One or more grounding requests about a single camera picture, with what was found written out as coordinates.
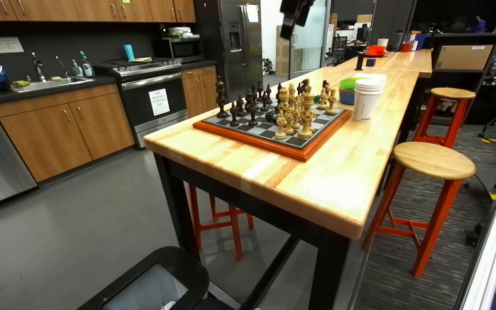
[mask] oven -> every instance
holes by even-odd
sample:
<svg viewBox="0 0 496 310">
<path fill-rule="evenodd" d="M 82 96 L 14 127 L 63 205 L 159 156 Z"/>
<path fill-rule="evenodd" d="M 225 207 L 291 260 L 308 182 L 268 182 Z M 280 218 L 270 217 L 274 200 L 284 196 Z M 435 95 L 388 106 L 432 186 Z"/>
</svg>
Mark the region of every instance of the oven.
<svg viewBox="0 0 496 310">
<path fill-rule="evenodd" d="M 175 59 L 180 63 L 204 60 L 202 40 L 199 37 L 164 37 L 154 41 L 158 57 Z"/>
<path fill-rule="evenodd" d="M 128 80 L 118 85 L 139 149 L 144 136 L 187 119 L 181 72 Z"/>
</svg>

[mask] black countertop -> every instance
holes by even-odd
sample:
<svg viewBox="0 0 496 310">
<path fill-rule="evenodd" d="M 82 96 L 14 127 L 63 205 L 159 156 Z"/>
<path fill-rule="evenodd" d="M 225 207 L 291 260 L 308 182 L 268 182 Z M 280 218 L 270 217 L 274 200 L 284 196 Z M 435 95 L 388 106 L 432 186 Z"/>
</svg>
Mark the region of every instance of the black countertop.
<svg viewBox="0 0 496 310">
<path fill-rule="evenodd" d="M 182 63 L 181 70 L 208 67 L 209 65 L 215 65 L 215 63 L 217 63 L 217 61 L 215 60 L 202 60 L 202 61 L 195 61 L 189 63 Z"/>
<path fill-rule="evenodd" d="M 61 86 L 57 88 L 47 88 L 45 90 L 33 90 L 32 92 L 26 92 L 26 93 L 17 93 L 12 90 L 8 90 L 7 92 L 0 93 L 0 103 L 69 92 L 71 90 L 81 90 L 83 88 L 90 88 L 93 86 L 99 86 L 99 85 L 105 85 L 111 83 L 116 83 L 116 78 L 107 77 L 107 76 L 98 76 L 94 78 L 92 82 Z"/>
</svg>

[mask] oven door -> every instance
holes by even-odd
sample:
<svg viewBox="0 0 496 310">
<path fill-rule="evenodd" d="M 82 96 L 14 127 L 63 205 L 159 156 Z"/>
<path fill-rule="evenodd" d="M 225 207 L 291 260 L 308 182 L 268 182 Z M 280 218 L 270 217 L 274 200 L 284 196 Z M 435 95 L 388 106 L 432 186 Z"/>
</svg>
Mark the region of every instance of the oven door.
<svg viewBox="0 0 496 310">
<path fill-rule="evenodd" d="M 199 37 L 170 39 L 171 53 L 181 63 L 204 60 L 202 41 Z"/>
<path fill-rule="evenodd" d="M 187 115 L 181 72 L 122 83 L 122 101 L 134 133 Z"/>
</svg>

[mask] dark backsplash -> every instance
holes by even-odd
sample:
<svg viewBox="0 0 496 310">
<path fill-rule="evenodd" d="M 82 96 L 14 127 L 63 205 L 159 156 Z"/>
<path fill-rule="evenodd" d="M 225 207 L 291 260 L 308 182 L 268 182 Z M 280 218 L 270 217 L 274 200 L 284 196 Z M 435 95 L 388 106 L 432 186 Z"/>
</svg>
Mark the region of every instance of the dark backsplash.
<svg viewBox="0 0 496 310">
<path fill-rule="evenodd" d="M 0 54 L 10 81 L 30 76 L 36 80 L 31 53 L 43 62 L 43 74 L 63 76 L 58 55 L 70 75 L 72 59 L 81 65 L 82 50 L 89 61 L 124 59 L 124 45 L 131 44 L 135 57 L 154 56 L 153 40 L 158 37 L 157 23 L 35 23 L 0 22 L 0 37 L 18 37 L 23 53 Z"/>
</svg>

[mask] wooden stool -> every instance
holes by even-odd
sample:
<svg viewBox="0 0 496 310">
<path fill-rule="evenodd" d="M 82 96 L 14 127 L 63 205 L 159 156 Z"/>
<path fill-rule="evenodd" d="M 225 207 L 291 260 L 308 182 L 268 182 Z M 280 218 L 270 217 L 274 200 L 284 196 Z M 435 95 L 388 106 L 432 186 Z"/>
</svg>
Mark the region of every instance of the wooden stool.
<svg viewBox="0 0 496 310">
<path fill-rule="evenodd" d="M 419 277 L 424 271 L 431 250 L 434 248 L 435 240 L 447 218 L 462 181 L 476 173 L 476 165 L 457 151 L 431 143 L 401 143 L 394 147 L 394 159 L 396 163 L 392 178 L 386 186 L 384 196 L 382 196 L 378 210 L 374 214 L 363 242 L 363 248 L 368 247 L 375 232 L 412 238 L 417 247 L 418 255 L 411 273 L 413 276 Z M 403 178 L 405 169 L 445 180 L 429 223 L 394 218 L 390 210 L 390 204 Z M 391 227 L 382 226 L 382 221 L 386 215 L 390 218 Z M 406 225 L 409 230 L 398 229 L 397 225 Z M 423 241 L 418 238 L 415 227 L 426 229 Z"/>
<path fill-rule="evenodd" d="M 424 112 L 424 116 L 418 125 L 417 131 L 413 141 L 421 141 L 423 143 L 437 143 L 452 149 L 453 144 L 455 144 L 456 135 L 459 133 L 460 125 L 462 125 L 462 120 L 464 119 L 464 114 L 468 106 L 468 102 L 476 96 L 474 92 L 468 90 L 459 90 L 457 88 L 448 87 L 438 87 L 431 90 L 430 100 L 428 106 Z M 457 102 L 455 109 L 455 114 L 453 114 L 453 119 L 447 130 L 447 136 L 429 136 L 428 126 L 430 126 L 431 120 L 434 117 L 435 110 L 441 102 L 441 99 L 449 99 Z"/>
<path fill-rule="evenodd" d="M 191 184 L 189 184 L 189 197 L 191 198 L 193 225 L 195 227 L 195 239 L 196 239 L 196 244 L 198 245 L 198 249 L 200 249 L 202 247 L 202 242 L 201 242 L 202 231 L 208 231 L 208 230 L 215 229 L 215 228 L 231 226 L 233 229 L 232 230 L 232 233 L 233 233 L 232 238 L 235 242 L 236 259 L 241 260 L 242 259 L 242 244 L 240 243 L 240 229 L 239 229 L 238 214 L 246 214 L 246 217 L 248 218 L 248 228 L 250 228 L 250 229 L 252 229 L 254 227 L 254 218 L 253 218 L 252 214 L 248 214 L 242 210 L 239 210 L 233 205 L 229 205 L 228 211 L 216 212 L 215 211 L 215 197 L 210 195 L 210 207 L 212 208 L 212 218 L 213 218 L 214 222 L 216 222 L 220 217 L 223 217 L 223 216 L 230 216 L 231 220 L 228 220 L 227 222 L 203 225 L 203 224 L 200 224 L 200 213 L 198 211 L 198 197 L 196 194 L 196 188 L 194 186 L 192 186 Z"/>
</svg>

